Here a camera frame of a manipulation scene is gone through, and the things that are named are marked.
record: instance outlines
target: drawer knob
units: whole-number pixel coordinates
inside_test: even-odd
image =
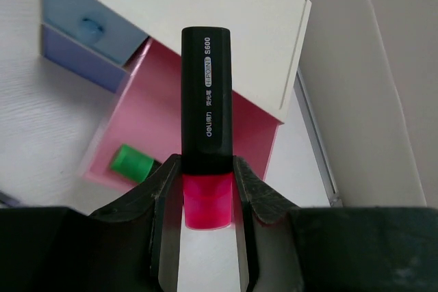
[[[77,38],[84,44],[95,44],[102,38],[104,33],[105,30],[102,25],[89,18],[83,18],[79,22]]]

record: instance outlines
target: blue panel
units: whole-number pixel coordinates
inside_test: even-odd
[[[49,60],[116,92],[127,73],[58,32],[42,27],[43,55]]]
[[[111,61],[123,65],[147,38],[97,0],[43,0],[43,20]]]

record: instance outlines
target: green cap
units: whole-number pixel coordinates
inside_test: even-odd
[[[137,183],[142,183],[151,171],[153,162],[154,159],[151,157],[123,144],[114,156],[111,170]]]

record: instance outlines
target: pink box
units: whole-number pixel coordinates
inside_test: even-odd
[[[82,164],[83,177],[123,191],[136,184],[109,169],[122,144],[164,162],[181,154],[181,57],[150,39],[131,63],[109,119],[104,120]],[[264,178],[279,121],[233,93],[234,154]]]

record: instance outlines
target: highlighter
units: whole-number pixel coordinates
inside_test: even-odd
[[[233,106],[230,31],[188,27],[181,42],[181,164],[185,224],[231,223]]]

